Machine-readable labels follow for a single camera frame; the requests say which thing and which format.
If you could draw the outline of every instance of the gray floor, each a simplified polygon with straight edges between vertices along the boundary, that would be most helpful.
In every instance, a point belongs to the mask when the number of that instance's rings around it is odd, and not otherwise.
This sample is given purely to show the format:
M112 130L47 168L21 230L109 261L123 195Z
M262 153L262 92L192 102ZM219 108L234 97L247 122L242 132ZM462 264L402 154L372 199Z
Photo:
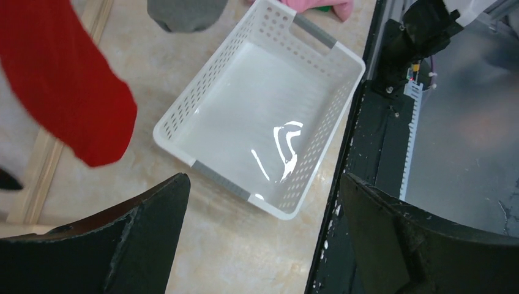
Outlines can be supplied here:
M519 40L478 21L435 56L406 201L519 236Z

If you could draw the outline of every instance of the basket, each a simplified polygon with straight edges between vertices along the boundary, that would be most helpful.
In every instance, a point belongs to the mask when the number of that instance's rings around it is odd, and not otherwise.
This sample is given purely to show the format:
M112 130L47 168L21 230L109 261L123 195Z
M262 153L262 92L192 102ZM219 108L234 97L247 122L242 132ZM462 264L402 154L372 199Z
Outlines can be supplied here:
M364 70L295 10L259 0L160 119L154 140L237 196L292 219Z

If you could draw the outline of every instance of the pink cloth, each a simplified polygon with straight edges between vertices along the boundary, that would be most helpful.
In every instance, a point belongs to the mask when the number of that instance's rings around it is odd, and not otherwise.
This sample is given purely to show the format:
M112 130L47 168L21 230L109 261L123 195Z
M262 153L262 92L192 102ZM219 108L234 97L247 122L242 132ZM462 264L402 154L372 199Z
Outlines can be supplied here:
M332 6L335 14L339 19L344 22L346 21L351 12L353 11L353 0L280 0L284 5L294 9L301 13L305 10L322 7Z

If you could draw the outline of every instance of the basket handle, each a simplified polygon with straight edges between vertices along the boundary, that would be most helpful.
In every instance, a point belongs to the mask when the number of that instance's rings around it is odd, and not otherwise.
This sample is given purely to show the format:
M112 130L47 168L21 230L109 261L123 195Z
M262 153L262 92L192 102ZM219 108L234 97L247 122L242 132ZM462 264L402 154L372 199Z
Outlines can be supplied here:
M337 43L337 40L334 37L323 31L302 14L296 14L294 17L294 23L330 49L335 46L335 43Z

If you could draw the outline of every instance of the white robot part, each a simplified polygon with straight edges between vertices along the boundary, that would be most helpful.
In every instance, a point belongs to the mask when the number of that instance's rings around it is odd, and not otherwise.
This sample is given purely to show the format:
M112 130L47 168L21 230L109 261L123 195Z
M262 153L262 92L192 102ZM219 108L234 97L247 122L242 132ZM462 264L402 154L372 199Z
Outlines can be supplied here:
M460 17L456 22L465 27L473 22L483 11L498 0L444 0L449 12L458 10Z

